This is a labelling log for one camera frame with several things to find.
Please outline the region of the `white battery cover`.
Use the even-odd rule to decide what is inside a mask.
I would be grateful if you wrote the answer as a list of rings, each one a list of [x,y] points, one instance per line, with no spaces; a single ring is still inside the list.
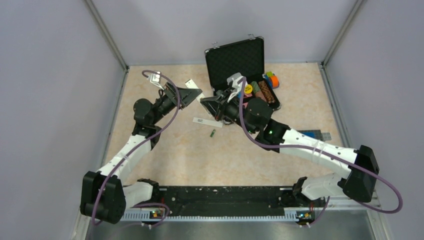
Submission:
[[[199,117],[194,117],[192,121],[197,124],[212,126],[215,128],[222,128],[224,125],[221,121],[209,120]]]

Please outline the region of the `green battery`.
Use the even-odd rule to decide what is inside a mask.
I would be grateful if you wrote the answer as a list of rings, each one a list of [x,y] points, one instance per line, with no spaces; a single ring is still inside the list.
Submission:
[[[212,138],[213,136],[214,136],[214,134],[216,133],[216,130],[214,129],[212,132],[211,132],[211,134],[210,134],[210,137]]]

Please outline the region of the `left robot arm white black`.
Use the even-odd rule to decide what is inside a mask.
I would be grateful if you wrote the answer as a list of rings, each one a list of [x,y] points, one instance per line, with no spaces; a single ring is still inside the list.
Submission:
[[[166,83],[155,102],[138,99],[133,105],[135,126],[122,149],[97,171],[82,179],[80,213],[116,224],[127,209],[139,203],[154,207],[160,202],[159,184],[138,180],[124,185],[138,162],[159,142],[163,128],[156,124],[172,110],[182,110],[202,94],[199,88],[175,87]]]

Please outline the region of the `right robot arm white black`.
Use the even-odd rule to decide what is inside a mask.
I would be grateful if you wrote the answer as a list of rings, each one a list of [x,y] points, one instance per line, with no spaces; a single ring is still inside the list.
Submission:
[[[293,186],[293,200],[307,206],[322,197],[344,194],[360,203],[372,200],[380,171],[372,148],[340,147],[301,133],[272,119],[273,109],[261,98],[251,98],[246,106],[228,94],[205,97],[200,103],[216,120],[245,126],[248,134],[267,151],[297,156],[332,171],[320,177],[301,177]]]

